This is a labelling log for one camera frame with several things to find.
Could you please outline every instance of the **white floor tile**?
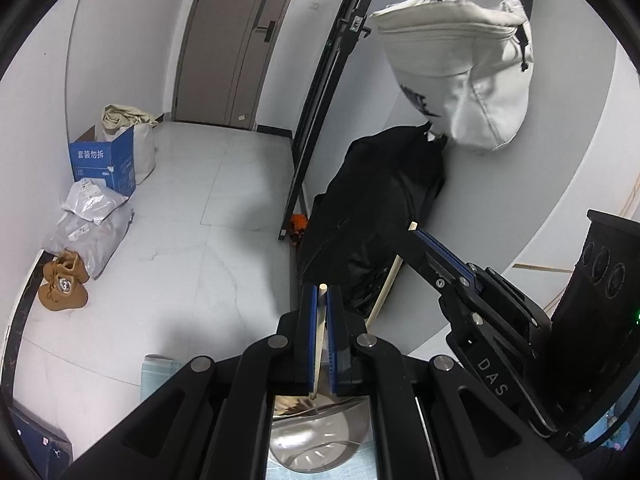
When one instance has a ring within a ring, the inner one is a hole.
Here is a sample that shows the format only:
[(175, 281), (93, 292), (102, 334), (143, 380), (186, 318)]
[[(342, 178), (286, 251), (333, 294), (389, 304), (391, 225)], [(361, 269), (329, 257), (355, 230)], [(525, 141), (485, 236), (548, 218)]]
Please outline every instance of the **white floor tile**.
[(290, 248), (277, 239), (289, 139), (155, 131), (156, 169), (130, 199), (127, 236), (86, 284), (88, 304), (50, 312), (36, 300), (24, 330), (15, 399), (76, 456), (136, 407), (146, 354), (232, 357), (290, 309)]
[(134, 218), (84, 308), (50, 312), (36, 299), (23, 337), (105, 376), (140, 384), (146, 354), (184, 361), (209, 228)]
[(153, 177), (152, 173), (133, 193), (131, 205), (134, 211), (153, 218), (199, 224), (209, 199), (211, 183), (162, 182), (151, 180)]
[(202, 223), (277, 233), (292, 175), (289, 139), (263, 134), (232, 137)]
[(234, 130), (202, 124), (166, 122), (156, 132), (156, 159), (219, 158)]
[(199, 223), (226, 152), (229, 130), (163, 123), (156, 128), (156, 168), (136, 187), (134, 209), (147, 216)]
[(212, 227), (192, 321), (190, 358), (221, 360), (273, 334), (289, 306), (289, 247), (272, 233)]
[(67, 363), (22, 341), (14, 400), (45, 428), (66, 437), (74, 458), (135, 409), (140, 389)]

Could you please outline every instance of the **white tote bag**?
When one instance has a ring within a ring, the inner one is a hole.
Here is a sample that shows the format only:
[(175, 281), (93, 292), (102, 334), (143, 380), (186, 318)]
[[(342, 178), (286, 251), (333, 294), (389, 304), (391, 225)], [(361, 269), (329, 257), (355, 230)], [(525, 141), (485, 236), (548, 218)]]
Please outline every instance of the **white tote bag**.
[(433, 131), (486, 151), (510, 142), (527, 113), (532, 4), (407, 0), (371, 17), (404, 94)]

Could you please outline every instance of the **blue box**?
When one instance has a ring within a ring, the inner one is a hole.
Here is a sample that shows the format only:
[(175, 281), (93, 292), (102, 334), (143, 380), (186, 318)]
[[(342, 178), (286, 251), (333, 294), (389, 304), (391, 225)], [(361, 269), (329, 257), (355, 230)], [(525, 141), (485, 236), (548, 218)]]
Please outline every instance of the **blue box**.
[(133, 166), (133, 126), (111, 142), (97, 142), (95, 127), (69, 144), (74, 179), (101, 178), (107, 187), (131, 196), (136, 189)]
[(16, 407), (11, 408), (11, 418), (40, 478), (58, 480), (71, 464), (71, 443), (45, 430)]

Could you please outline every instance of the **wooden stick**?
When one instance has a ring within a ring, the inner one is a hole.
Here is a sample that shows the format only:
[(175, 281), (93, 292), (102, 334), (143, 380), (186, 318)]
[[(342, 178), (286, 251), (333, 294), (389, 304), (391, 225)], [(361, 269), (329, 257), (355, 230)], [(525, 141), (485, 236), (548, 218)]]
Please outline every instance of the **wooden stick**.
[(324, 321), (326, 319), (326, 291), (327, 286), (321, 283), (318, 286), (318, 314), (316, 317), (316, 362), (314, 364), (314, 387), (309, 399), (314, 400), (318, 396), (318, 381), (320, 380), (320, 361), (322, 360), (322, 342), (324, 341)]
[[(415, 231), (417, 227), (418, 227), (418, 224), (416, 222), (411, 222), (411, 225), (409, 225), (409, 231)], [(396, 276), (398, 275), (398, 270), (400, 270), (401, 265), (402, 265), (402, 258), (400, 256), (396, 256), (396, 259), (394, 260), (394, 264), (391, 266), (391, 270), (389, 271), (389, 275), (386, 277), (385, 284), (382, 286), (380, 295), (376, 300), (376, 304), (373, 306), (373, 310), (371, 311), (369, 319), (367, 319), (367, 323), (366, 323), (367, 330), (369, 330), (369, 327), (371, 327), (372, 323), (378, 317), (378, 314), (382, 309), (382, 305), (385, 303), (386, 297), (388, 296), (389, 291), (391, 290), (391, 286), (394, 284), (394, 281), (396, 280)]]

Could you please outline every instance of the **orange object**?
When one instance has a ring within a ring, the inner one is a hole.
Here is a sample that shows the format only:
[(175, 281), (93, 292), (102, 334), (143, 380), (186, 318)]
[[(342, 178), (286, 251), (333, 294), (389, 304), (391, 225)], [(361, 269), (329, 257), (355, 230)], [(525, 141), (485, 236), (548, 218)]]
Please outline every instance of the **orange object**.
[(290, 240), (291, 245), (297, 247), (300, 245), (302, 235), (305, 233), (306, 226), (309, 224), (309, 220), (306, 215), (292, 215), (290, 222)]

